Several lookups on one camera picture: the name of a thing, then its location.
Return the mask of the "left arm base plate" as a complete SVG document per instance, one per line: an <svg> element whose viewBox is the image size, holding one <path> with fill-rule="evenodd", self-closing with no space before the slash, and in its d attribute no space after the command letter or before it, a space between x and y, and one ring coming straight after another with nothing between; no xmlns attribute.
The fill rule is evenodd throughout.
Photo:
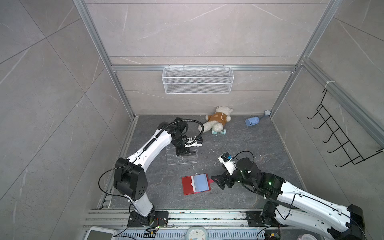
<svg viewBox="0 0 384 240"><path fill-rule="evenodd" d="M127 227L129 228L155 228L166 227L168 225L168 211L152 211L147 217L141 216L139 213L130 212Z"/></svg>

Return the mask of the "clear acrylic organizer tray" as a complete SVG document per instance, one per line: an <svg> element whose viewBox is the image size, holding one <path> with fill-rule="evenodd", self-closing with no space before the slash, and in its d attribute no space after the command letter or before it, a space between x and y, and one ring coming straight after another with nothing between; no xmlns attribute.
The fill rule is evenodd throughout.
<svg viewBox="0 0 384 240"><path fill-rule="evenodd" d="M166 147L166 156L168 166L195 164L198 162L197 147L190 148L190 152L183 156L176 155L176 148L173 145Z"/></svg>

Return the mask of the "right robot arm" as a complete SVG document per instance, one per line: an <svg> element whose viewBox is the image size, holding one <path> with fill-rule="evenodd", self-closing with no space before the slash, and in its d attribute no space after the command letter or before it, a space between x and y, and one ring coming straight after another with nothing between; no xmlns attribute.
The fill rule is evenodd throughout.
<svg viewBox="0 0 384 240"><path fill-rule="evenodd" d="M262 172L249 158L219 157L225 171L211 179L223 190L239 183L267 200L259 217L269 226L293 226L329 240L365 240L363 210L356 205L338 205L312 195L285 179Z"/></svg>

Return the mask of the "red leather card holder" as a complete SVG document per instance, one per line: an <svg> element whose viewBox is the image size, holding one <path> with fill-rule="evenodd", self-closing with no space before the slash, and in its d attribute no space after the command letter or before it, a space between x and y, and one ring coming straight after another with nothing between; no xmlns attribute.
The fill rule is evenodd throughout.
<svg viewBox="0 0 384 240"><path fill-rule="evenodd" d="M184 196L193 195L211 190L211 183L207 174L199 174L189 177L182 177L182 186Z"/></svg>

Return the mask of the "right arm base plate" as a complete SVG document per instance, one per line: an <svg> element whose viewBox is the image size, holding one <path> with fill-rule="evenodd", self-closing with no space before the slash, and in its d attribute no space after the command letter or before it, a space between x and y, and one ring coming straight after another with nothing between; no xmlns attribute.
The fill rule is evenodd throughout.
<svg viewBox="0 0 384 240"><path fill-rule="evenodd" d="M274 213L267 213L263 211L246 211L245 214L249 227L287 227L287 225L280 224L275 219L276 215Z"/></svg>

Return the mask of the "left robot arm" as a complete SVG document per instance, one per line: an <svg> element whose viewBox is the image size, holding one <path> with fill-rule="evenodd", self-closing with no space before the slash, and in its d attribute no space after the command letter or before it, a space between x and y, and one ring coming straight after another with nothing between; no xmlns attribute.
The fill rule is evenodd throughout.
<svg viewBox="0 0 384 240"><path fill-rule="evenodd" d="M146 172L153 160L170 144L175 147L177 156L189 154L191 147L202 145L204 130L203 123L197 120L175 118L171 123L163 122L138 151L116 161L112 169L113 186L119 191L117 196L129 200L134 207L130 213L133 221L149 227L156 218L155 206L146 193Z"/></svg>

